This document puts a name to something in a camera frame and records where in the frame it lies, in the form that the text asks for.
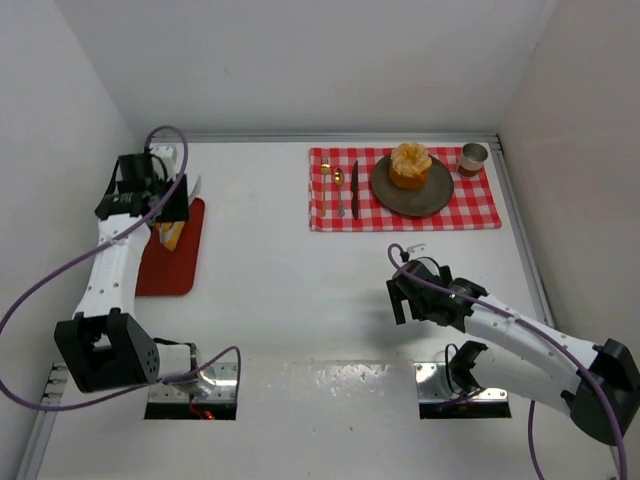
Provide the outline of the metal serving tongs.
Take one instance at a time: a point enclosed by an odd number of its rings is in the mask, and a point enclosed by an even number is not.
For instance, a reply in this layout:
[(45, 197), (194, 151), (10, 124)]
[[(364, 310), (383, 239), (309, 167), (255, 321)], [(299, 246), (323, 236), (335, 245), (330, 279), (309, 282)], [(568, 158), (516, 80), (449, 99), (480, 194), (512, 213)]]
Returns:
[(193, 186), (193, 189), (189, 194), (189, 202), (193, 202), (197, 198), (201, 190), (201, 185), (202, 185), (202, 178), (198, 176)]

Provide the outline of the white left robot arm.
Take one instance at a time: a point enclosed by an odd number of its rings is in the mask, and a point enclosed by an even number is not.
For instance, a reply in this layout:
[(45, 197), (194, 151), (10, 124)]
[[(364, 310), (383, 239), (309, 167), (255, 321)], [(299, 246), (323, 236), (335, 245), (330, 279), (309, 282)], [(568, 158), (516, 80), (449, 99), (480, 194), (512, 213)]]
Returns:
[(157, 344), (134, 309), (138, 297), (183, 296), (195, 282), (205, 203), (178, 170), (173, 146), (121, 155), (95, 209), (102, 250), (73, 317), (54, 330), (83, 393), (148, 385), (161, 374)]

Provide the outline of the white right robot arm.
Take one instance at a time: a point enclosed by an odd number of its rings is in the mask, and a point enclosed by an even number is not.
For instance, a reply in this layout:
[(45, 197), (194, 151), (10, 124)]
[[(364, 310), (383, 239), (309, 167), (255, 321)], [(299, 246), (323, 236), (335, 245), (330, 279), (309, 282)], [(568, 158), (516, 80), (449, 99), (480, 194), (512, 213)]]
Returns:
[(639, 410), (639, 369), (608, 339), (577, 339), (536, 322), (446, 266), (407, 258), (387, 281), (395, 321), (405, 312), (469, 335), (445, 366), (444, 387), (470, 394), (499, 388), (567, 415), (592, 439), (616, 445)]

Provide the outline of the round orange bun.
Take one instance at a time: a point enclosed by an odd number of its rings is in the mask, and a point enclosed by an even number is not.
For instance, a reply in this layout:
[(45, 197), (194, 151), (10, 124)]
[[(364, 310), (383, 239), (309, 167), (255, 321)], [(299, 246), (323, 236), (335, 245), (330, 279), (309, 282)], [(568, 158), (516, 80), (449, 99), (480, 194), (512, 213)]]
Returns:
[(432, 167), (429, 150), (419, 143), (403, 143), (390, 153), (389, 178), (403, 190), (419, 190)]

